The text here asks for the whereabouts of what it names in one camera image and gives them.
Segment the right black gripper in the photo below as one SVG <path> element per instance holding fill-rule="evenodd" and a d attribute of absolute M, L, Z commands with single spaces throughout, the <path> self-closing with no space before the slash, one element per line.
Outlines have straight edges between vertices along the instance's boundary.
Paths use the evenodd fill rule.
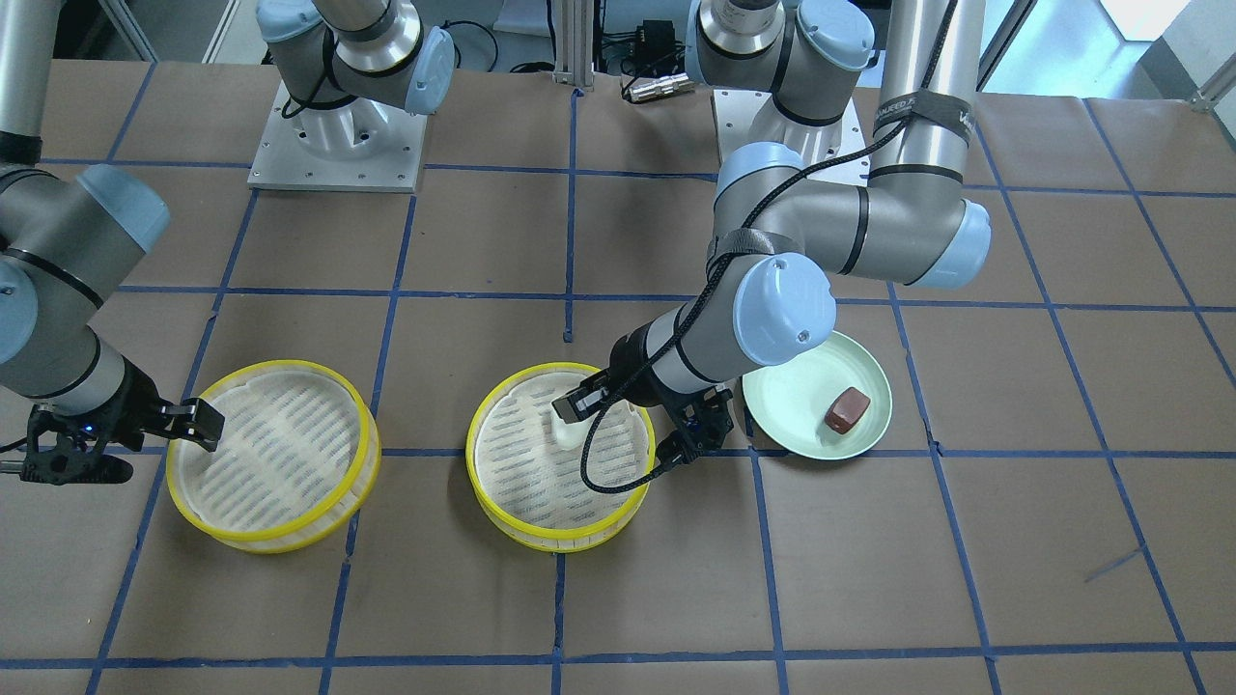
<path fill-rule="evenodd" d="M 27 423 L 26 484 L 127 484 L 133 467 L 105 453 L 120 444 L 140 453 L 146 432 L 216 453 L 226 417 L 205 399 L 166 403 L 150 375 L 131 362 L 114 396 L 96 409 L 68 416 L 36 404 Z"/>

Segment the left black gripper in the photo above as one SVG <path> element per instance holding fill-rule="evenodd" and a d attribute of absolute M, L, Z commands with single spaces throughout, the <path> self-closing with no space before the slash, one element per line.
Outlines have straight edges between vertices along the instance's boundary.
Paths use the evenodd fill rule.
<path fill-rule="evenodd" d="M 564 396 L 552 399 L 552 413 L 565 424 L 578 424 L 599 413 L 608 394 L 632 404 L 665 406 L 667 411 L 684 411 L 691 394 L 672 391 L 648 366 L 646 334 L 622 336 L 611 350 L 606 373 L 608 378 L 583 378 Z"/>

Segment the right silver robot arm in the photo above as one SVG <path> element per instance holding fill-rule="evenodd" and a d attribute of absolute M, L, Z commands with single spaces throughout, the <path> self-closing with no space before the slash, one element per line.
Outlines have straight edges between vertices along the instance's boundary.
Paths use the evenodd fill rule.
<path fill-rule="evenodd" d="M 26 432 L 2 471 L 27 484 L 126 484 L 147 435 L 213 453 L 225 419 L 204 399 L 173 403 L 90 326 L 171 220 L 127 171 L 93 164 L 74 181 L 40 167 L 59 1 L 2 4 L 1 382 L 28 399 Z"/>

